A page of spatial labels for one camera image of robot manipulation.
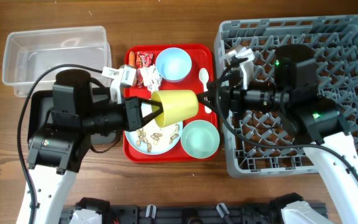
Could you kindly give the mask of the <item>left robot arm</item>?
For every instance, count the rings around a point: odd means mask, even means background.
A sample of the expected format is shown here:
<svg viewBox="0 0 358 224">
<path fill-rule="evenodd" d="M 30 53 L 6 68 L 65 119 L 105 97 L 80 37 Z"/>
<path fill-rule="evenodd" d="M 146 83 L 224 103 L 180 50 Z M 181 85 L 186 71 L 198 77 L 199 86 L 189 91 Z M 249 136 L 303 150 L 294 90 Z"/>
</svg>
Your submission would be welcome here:
<svg viewBox="0 0 358 224">
<path fill-rule="evenodd" d="M 94 147 L 91 135 L 135 131 L 163 113 L 161 102 L 139 97 L 112 103 L 94 103 L 92 84 L 104 86 L 91 76 L 92 68 L 63 64 L 53 84 L 53 107 L 45 122 L 29 138 L 29 155 L 21 144 L 23 117 L 18 121 L 17 150 L 26 188 L 18 223 L 58 223 L 64 203 L 75 183 L 82 160 Z"/>
</svg>

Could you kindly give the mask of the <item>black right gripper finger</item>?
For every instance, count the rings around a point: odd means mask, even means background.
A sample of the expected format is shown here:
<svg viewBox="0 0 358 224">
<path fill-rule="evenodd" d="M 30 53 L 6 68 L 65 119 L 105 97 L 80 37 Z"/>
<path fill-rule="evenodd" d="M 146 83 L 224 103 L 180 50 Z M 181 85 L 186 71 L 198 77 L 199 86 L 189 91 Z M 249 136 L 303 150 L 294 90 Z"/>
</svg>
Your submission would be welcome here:
<svg viewBox="0 0 358 224">
<path fill-rule="evenodd" d="M 204 85 L 204 92 L 208 93 L 215 93 L 217 89 L 217 83 L 216 82 L 208 82 Z"/>
<path fill-rule="evenodd" d="M 211 93 L 198 93 L 197 95 L 198 102 L 202 105 L 205 105 L 211 110 L 216 109 L 216 100 Z"/>
</svg>

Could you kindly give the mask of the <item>light blue bowl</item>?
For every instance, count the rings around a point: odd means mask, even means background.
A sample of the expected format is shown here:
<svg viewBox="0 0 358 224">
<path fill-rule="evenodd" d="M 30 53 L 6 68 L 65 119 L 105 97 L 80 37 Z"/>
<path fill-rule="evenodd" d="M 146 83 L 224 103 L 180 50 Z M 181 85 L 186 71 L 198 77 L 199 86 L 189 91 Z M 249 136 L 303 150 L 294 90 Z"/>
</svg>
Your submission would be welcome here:
<svg viewBox="0 0 358 224">
<path fill-rule="evenodd" d="M 183 49 L 170 47 L 157 55 L 155 66 L 164 80 L 176 83 L 190 73 L 192 59 Z"/>
</svg>

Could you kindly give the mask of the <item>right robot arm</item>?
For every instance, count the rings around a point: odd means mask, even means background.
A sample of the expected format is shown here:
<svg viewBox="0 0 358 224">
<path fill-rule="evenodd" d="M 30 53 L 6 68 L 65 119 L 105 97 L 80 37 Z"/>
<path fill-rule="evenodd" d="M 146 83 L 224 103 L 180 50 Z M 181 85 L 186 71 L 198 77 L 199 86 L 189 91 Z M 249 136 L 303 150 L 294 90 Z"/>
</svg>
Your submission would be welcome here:
<svg viewBox="0 0 358 224">
<path fill-rule="evenodd" d="M 237 133 L 227 121 L 229 112 L 278 111 L 283 129 L 295 138 L 316 166 L 343 223 L 358 223 L 358 155 L 340 106 L 318 93 L 313 50 L 302 44 L 278 47 L 275 51 L 274 85 L 258 83 L 243 89 L 223 86 L 231 70 L 249 59 L 237 58 L 198 101 L 223 119 L 226 129 L 241 141 L 262 148 L 263 144 Z"/>
</svg>

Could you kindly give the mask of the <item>white plastic spoon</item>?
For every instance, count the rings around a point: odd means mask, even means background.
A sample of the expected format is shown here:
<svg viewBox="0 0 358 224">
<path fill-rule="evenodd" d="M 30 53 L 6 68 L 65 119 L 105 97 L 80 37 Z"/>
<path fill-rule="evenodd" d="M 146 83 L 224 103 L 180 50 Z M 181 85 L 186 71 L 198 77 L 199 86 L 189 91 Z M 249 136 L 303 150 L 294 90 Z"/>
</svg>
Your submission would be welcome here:
<svg viewBox="0 0 358 224">
<path fill-rule="evenodd" d="M 208 91 L 207 84 L 209 82 L 209 73 L 208 73 L 206 68 L 201 68 L 200 69 L 200 71 L 199 71 L 199 80 L 203 84 L 204 92 L 207 92 Z M 208 97 L 204 96 L 204 100 L 205 100 L 205 102 L 208 102 Z M 210 114 L 212 112 L 212 110 L 209 107 L 207 107 L 206 105 L 204 106 L 204 110 L 208 114 Z"/>
</svg>

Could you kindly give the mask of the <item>mint green bowl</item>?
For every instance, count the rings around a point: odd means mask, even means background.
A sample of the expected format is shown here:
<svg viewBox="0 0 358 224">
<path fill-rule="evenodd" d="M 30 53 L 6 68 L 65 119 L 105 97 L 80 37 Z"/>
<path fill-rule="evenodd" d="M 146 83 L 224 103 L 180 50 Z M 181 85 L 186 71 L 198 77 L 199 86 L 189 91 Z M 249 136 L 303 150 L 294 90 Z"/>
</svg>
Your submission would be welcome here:
<svg viewBox="0 0 358 224">
<path fill-rule="evenodd" d="M 181 146 L 192 158 L 206 159 L 214 155 L 220 145 L 218 129 L 205 120 L 188 123 L 181 134 Z"/>
</svg>

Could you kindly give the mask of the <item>yellow plastic cup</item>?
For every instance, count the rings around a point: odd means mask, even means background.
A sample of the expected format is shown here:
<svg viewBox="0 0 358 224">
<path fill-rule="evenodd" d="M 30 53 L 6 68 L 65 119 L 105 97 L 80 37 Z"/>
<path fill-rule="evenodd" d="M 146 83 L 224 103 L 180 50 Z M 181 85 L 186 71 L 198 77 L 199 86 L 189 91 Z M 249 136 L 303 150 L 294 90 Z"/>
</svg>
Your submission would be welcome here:
<svg viewBox="0 0 358 224">
<path fill-rule="evenodd" d="M 154 91 L 151 100 L 162 104 L 163 112 L 155 118 L 160 128 L 190 119 L 198 114 L 199 102 L 192 90 Z"/>
</svg>

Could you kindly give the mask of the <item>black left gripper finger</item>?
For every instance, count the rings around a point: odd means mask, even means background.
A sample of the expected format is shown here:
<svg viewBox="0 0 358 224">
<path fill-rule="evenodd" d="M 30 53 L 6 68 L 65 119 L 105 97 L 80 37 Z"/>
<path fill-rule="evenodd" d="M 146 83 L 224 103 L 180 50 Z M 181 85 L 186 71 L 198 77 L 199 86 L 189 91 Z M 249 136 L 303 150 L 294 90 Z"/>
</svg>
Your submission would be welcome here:
<svg viewBox="0 0 358 224">
<path fill-rule="evenodd" d="M 156 106 L 158 109 L 162 109 L 162 103 L 155 100 L 140 98 L 140 97 L 134 97 L 135 100 L 137 100 L 138 107 L 141 108 L 143 104 L 145 105 L 151 105 Z"/>
<path fill-rule="evenodd" d="M 163 113 L 163 109 L 159 108 L 157 111 L 151 111 L 149 114 L 144 113 L 144 109 L 140 109 L 140 127 L 144 127 L 150 123 L 153 119 Z"/>
</svg>

